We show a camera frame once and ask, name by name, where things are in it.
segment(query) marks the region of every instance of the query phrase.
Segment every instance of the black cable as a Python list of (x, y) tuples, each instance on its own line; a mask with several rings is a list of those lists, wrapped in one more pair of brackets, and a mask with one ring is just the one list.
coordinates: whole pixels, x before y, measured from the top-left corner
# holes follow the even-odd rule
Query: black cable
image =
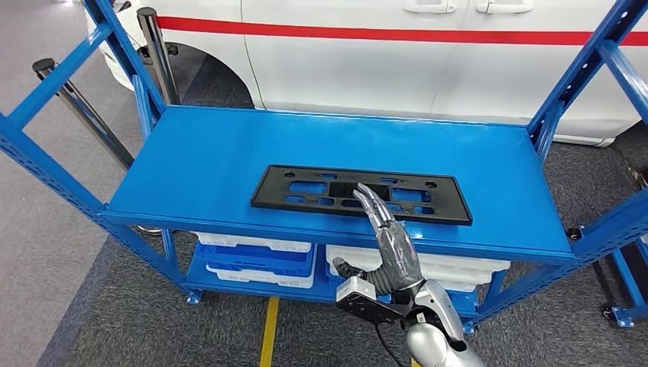
[(389, 355), (391, 356), (391, 358), (393, 358), (394, 361), (396, 361), (396, 364), (398, 365), (398, 367), (406, 367), (403, 363), (400, 363), (400, 361), (398, 360), (398, 358), (396, 357), (396, 355), (394, 354), (394, 352), (391, 351), (390, 347), (389, 347), (389, 346), (387, 345), (387, 343), (384, 341), (383, 333), (381, 333), (381, 329), (380, 329), (380, 327), (378, 327), (378, 324), (377, 324), (377, 323), (374, 324), (374, 327), (376, 328), (376, 334), (378, 335), (378, 339), (381, 341), (381, 344), (383, 345), (383, 347), (385, 348), (385, 350), (387, 350), (387, 353), (389, 353)]

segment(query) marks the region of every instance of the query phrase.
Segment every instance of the red stripe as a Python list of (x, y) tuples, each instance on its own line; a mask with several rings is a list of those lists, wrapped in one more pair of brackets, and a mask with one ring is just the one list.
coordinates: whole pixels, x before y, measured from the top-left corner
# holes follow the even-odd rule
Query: red stripe
[[(176, 17), (159, 17), (158, 20), (162, 28), (177, 31), (279, 37), (451, 42), (463, 44), (552, 44), (581, 46), (591, 35), (591, 32), (572, 31), (436, 31), (427, 29), (312, 27), (307, 25), (210, 21)], [(627, 46), (648, 46), (648, 32), (632, 32), (626, 37), (623, 44)]]

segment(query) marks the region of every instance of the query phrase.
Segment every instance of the stanchion post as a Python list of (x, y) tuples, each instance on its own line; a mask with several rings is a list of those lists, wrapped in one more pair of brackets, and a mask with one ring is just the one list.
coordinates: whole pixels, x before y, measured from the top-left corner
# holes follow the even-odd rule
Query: stanchion post
[[(32, 65), (32, 69), (41, 79), (45, 79), (57, 63), (53, 59), (39, 60)], [(99, 143), (113, 156), (113, 158), (126, 170), (133, 164), (134, 158), (128, 149), (117, 139), (108, 125), (103, 121), (97, 111), (88, 103), (88, 100), (69, 80), (57, 94), (68, 108), (81, 120), (81, 122), (97, 138)]]
[(162, 96), (164, 96), (168, 104), (179, 105), (180, 97), (178, 96), (176, 81), (171, 73), (167, 45), (162, 38), (162, 30), (157, 22), (155, 9), (149, 7), (138, 9), (138, 21), (142, 32), (144, 32), (148, 54), (151, 55), (153, 68), (162, 89)]

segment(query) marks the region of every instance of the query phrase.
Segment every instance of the blue metal shelf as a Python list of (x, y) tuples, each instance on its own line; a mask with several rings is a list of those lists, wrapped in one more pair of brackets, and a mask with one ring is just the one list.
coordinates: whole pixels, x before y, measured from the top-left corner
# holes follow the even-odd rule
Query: blue metal shelf
[[(474, 222), (407, 222), (419, 251), (552, 263), (573, 257), (527, 130), (511, 125), (169, 106), (101, 216), (375, 247), (365, 218), (250, 207), (269, 164), (451, 175)], [(533, 235), (520, 241), (520, 233)]]
[[(456, 177), (473, 225), (407, 222), (416, 248), (539, 264), (504, 289), (506, 272), (495, 273), (476, 310), (475, 292), (450, 292), (469, 324), (486, 320), (648, 233), (648, 190), (643, 190), (583, 226), (582, 238), (570, 243), (542, 173), (560, 117), (604, 63), (645, 121), (648, 88), (618, 44), (645, 13), (648, 0), (616, 1), (529, 125), (521, 127), (168, 106), (109, 1), (86, 0), (86, 8), (96, 30), (12, 113), (0, 113), (0, 150), (166, 277), (192, 304), (202, 291), (311, 301), (331, 301), (334, 291), (324, 255), (318, 257), (315, 284), (308, 290), (220, 281), (197, 257), (183, 274), (168, 228), (375, 247), (366, 219), (250, 207), (269, 164)], [(22, 131), (102, 42), (131, 78), (144, 136), (151, 133), (108, 204)], [(127, 224), (167, 228), (162, 231), (164, 255)], [(645, 304), (624, 316), (639, 313), (646, 313)]]

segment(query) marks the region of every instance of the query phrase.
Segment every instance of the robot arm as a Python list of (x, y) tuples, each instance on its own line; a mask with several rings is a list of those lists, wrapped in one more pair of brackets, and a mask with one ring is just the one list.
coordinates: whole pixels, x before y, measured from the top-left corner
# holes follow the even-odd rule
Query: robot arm
[[(336, 270), (347, 278), (338, 287), (336, 305), (372, 323), (400, 320), (410, 354), (422, 367), (483, 367), (464, 340), (461, 319), (446, 290), (421, 275), (418, 255), (403, 225), (366, 185), (359, 183), (353, 194), (376, 232), (383, 264), (365, 271), (335, 258)], [(390, 304), (376, 298), (385, 294), (391, 294)]]

